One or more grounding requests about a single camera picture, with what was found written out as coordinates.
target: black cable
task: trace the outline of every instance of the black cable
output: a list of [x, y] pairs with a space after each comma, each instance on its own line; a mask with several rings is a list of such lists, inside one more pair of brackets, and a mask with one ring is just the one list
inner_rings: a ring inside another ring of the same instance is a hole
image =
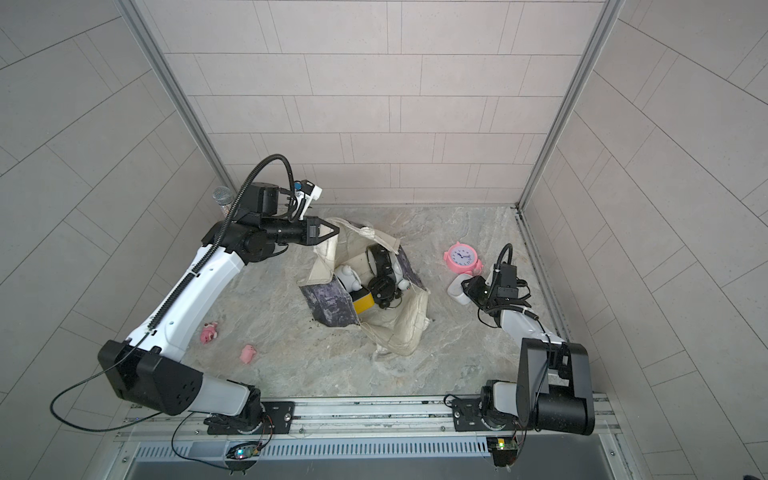
[[487, 326], [488, 328], [492, 328], [492, 329], [500, 329], [501, 328], [500, 326], [489, 325], [486, 322], [483, 322], [482, 319], [480, 318], [480, 309], [479, 308], [478, 308], [478, 320], [479, 320], [480, 323], [482, 323], [483, 325]]
[[185, 457], [184, 455], [182, 455], [182, 454], [180, 454], [179, 452], [176, 451], [176, 447], [174, 447], [174, 439], [176, 438], [176, 432], [179, 431], [179, 428], [181, 428], [181, 426], [184, 424], [184, 422], [186, 422], [192, 416], [193, 413], [195, 413], [195, 412], [190, 412], [190, 414], [187, 415], [186, 417], [184, 417], [184, 420], [179, 422], [179, 425], [177, 425], [176, 429], [174, 430], [174, 434], [170, 436], [170, 449], [174, 451], [174, 453], [176, 454], [177, 457], [183, 458], [184, 460], [191, 460], [192, 462], [199, 462], [199, 463], [203, 463], [205, 465], [208, 465], [208, 466], [211, 466], [211, 467], [214, 467], [214, 468], [219, 468], [221, 470], [227, 470], [229, 472], [234, 472], [234, 470], [229, 468], [229, 467], [223, 467], [221, 465], [214, 465], [213, 463], [209, 463], [209, 462], [206, 462], [205, 460], [200, 460], [198, 458]]
[[81, 427], [80, 425], [75, 425], [74, 423], [70, 423], [70, 422], [68, 422], [68, 421], [64, 420], [64, 419], [63, 419], [62, 417], [60, 417], [60, 416], [59, 416], [59, 414], [58, 414], [58, 413], [56, 413], [56, 411], [53, 409], [53, 405], [56, 403], [56, 400], [58, 400], [59, 398], [61, 398], [61, 396], [62, 396], [62, 395], [64, 395], [66, 392], [69, 392], [69, 391], [70, 391], [70, 390], [72, 390], [72, 389], [76, 389], [77, 387], [79, 387], [80, 385], [82, 385], [82, 384], [84, 384], [84, 383], [88, 383], [88, 382], [90, 382], [91, 380], [95, 379], [95, 378], [96, 378], [96, 377], [98, 377], [99, 375], [104, 375], [106, 372], [108, 372], [108, 371], [112, 370], [113, 368], [115, 368], [116, 366], [118, 366], [118, 365], [120, 365], [122, 362], [124, 362], [124, 361], [125, 361], [125, 360], [126, 360], [128, 357], [129, 357], [129, 356], [131, 356], [131, 354], [132, 354], [133, 352], [135, 352], [135, 351], [136, 351], [136, 349], [137, 349], [137, 348], [139, 348], [139, 345], [141, 345], [141, 343], [142, 343], [142, 342], [143, 342], [143, 341], [144, 341], [144, 340], [145, 340], [145, 339], [146, 339], [146, 338], [149, 336], [149, 334], [150, 334], [150, 332], [147, 332], [147, 333], [145, 333], [145, 334], [144, 334], [144, 336], [143, 336], [143, 337], [141, 337], [141, 340], [139, 340], [139, 342], [138, 342], [138, 343], [137, 343], [137, 344], [134, 346], [134, 348], [132, 348], [132, 349], [131, 349], [131, 351], [129, 351], [128, 353], [126, 353], [126, 354], [123, 356], [123, 358], [121, 358], [121, 359], [119, 359], [117, 362], [115, 362], [113, 366], [110, 366], [110, 367], [108, 367], [108, 368], [106, 368], [106, 369], [103, 369], [103, 370], [101, 370], [99, 373], [95, 373], [94, 375], [91, 375], [91, 376], [89, 376], [88, 378], [86, 378], [86, 379], [85, 379], [85, 380], [83, 380], [82, 382], [78, 382], [78, 383], [75, 383], [73, 386], [71, 386], [71, 387], [69, 387], [69, 388], [67, 388], [67, 389], [65, 389], [65, 390], [62, 390], [62, 391], [61, 391], [61, 392], [60, 392], [58, 395], [56, 395], [56, 396], [53, 398], [53, 400], [51, 400], [51, 405], [49, 405], [49, 406], [48, 406], [48, 409], [51, 411], [51, 415], [53, 415], [53, 416], [54, 416], [54, 418], [56, 418], [56, 419], [57, 419], [59, 422], [61, 422], [61, 423], [65, 424], [65, 425], [69, 425], [69, 426], [70, 426], [70, 427], [72, 427], [73, 429], [82, 430], [83, 432], [114, 432], [115, 430], [126, 429], [127, 427], [130, 427], [130, 426], [136, 425], [137, 423], [141, 423], [141, 422], [143, 422], [144, 420], [147, 420], [147, 419], [151, 419], [151, 418], [152, 418], [152, 417], [154, 417], [154, 416], [160, 415], [162, 412], [153, 413], [152, 415], [146, 416], [146, 417], [144, 417], [144, 418], [142, 418], [142, 419], [138, 419], [138, 420], [136, 420], [135, 422], [127, 423], [127, 424], [125, 424], [125, 425], [120, 425], [119, 427], [113, 427], [113, 428], [111, 428], [111, 429], [89, 429], [89, 428], [87, 428], [87, 427]]

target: clock face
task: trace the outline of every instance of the clock face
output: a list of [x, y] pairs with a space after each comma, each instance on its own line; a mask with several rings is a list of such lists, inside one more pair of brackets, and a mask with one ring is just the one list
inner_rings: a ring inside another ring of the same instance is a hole
[[451, 260], [461, 266], [470, 266], [475, 262], [475, 254], [469, 248], [458, 246], [451, 249]]

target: pink toy pig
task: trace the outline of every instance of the pink toy pig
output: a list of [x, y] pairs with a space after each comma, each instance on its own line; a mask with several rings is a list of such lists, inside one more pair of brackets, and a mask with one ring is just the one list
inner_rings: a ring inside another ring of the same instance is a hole
[[203, 331], [200, 333], [200, 341], [204, 345], [219, 336], [219, 333], [216, 331], [217, 325], [218, 323], [216, 322], [203, 324]]
[[240, 354], [240, 361], [242, 363], [250, 363], [254, 356], [256, 356], [256, 349], [253, 348], [253, 345], [245, 345], [243, 352]]

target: metal vent grille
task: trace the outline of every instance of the metal vent grille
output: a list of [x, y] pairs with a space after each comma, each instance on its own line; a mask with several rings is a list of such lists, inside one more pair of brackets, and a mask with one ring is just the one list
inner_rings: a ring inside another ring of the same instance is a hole
[[[136, 451], [136, 458], [168, 458], [174, 457], [176, 454], [170, 447], [169, 442], [144, 442], [146, 445], [142, 445]], [[175, 445], [176, 451], [180, 454], [187, 456], [190, 451], [189, 445]]]
[[488, 456], [485, 438], [273, 440], [262, 460]]

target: tile wall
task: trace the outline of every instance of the tile wall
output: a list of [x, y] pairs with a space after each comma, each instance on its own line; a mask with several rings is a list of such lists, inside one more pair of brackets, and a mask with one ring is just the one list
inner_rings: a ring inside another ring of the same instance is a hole
[[281, 153], [330, 204], [516, 202], [602, 8], [137, 3], [233, 180]]
[[768, 478], [767, 32], [627, 0], [525, 209], [646, 478]]
[[[157, 306], [219, 216], [214, 172], [111, 0], [0, 6], [0, 469], [79, 479], [101, 436], [48, 412]], [[58, 412], [104, 428], [104, 377]]]

